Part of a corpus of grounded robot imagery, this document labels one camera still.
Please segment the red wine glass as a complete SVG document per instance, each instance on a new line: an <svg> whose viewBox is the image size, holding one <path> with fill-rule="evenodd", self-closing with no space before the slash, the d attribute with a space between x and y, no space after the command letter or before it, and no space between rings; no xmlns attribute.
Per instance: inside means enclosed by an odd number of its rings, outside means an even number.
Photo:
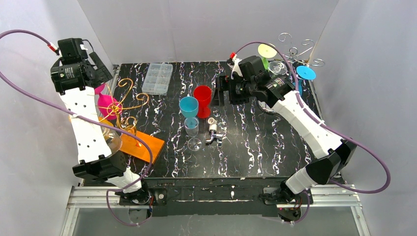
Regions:
<svg viewBox="0 0 417 236"><path fill-rule="evenodd" d="M211 102L211 88L208 86L198 86L193 92L194 98L197 99L198 106L198 118L208 118L210 115L210 102Z"/></svg>

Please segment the pink wine glass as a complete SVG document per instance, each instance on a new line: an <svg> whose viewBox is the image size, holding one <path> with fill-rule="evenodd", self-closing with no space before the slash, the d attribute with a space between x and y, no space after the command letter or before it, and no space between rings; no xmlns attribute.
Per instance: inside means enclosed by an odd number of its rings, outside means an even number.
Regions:
<svg viewBox="0 0 417 236"><path fill-rule="evenodd" d="M95 95L98 95L96 103L97 108L107 120L116 120L117 115L122 112L122 105L112 95L103 94L104 88L109 88L107 84L102 84L94 89Z"/></svg>

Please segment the light blue wine glass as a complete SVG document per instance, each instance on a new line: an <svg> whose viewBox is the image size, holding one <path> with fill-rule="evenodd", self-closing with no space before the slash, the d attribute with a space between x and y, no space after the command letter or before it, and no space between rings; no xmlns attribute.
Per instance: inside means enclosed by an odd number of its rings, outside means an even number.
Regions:
<svg viewBox="0 0 417 236"><path fill-rule="evenodd" d="M188 129L196 128L198 123L196 116L199 109L197 99L192 96L184 97L179 101L179 108L181 114L185 117L185 127Z"/></svg>

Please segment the clear wine glass gold rack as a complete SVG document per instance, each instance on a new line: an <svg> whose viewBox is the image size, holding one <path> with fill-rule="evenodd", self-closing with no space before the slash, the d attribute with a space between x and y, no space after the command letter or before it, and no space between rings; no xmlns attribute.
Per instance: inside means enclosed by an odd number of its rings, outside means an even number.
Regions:
<svg viewBox="0 0 417 236"><path fill-rule="evenodd" d="M186 118L184 121L185 131L189 137L187 146L191 151L198 151L202 146L202 141L198 138L199 120L196 117Z"/></svg>

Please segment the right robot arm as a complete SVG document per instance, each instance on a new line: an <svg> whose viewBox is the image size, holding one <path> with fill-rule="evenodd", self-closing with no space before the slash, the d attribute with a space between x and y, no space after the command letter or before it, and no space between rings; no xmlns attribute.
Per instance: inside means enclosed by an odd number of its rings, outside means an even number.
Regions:
<svg viewBox="0 0 417 236"><path fill-rule="evenodd" d="M238 59L231 53L227 64L232 73L216 79L213 106L224 106L224 95L229 93L229 103L240 105L255 97L265 102L281 115L307 142L316 158L280 183L277 190L263 197L268 201L291 201L297 194L317 184L324 185L350 161L356 145L324 126L324 121L314 114L299 97L295 86L284 77L271 78L259 56Z"/></svg>

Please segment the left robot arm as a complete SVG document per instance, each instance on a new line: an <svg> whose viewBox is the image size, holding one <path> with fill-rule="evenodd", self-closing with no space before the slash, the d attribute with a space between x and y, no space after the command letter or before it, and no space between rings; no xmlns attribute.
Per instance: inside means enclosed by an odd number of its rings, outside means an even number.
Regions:
<svg viewBox="0 0 417 236"><path fill-rule="evenodd" d="M110 146L105 128L98 125L95 88L112 79L97 53L88 53L81 38L58 41L60 58L51 67L51 79L70 116L78 148L78 164L72 170L85 180L111 183L125 199L141 200L147 191L133 173L119 148Z"/></svg>

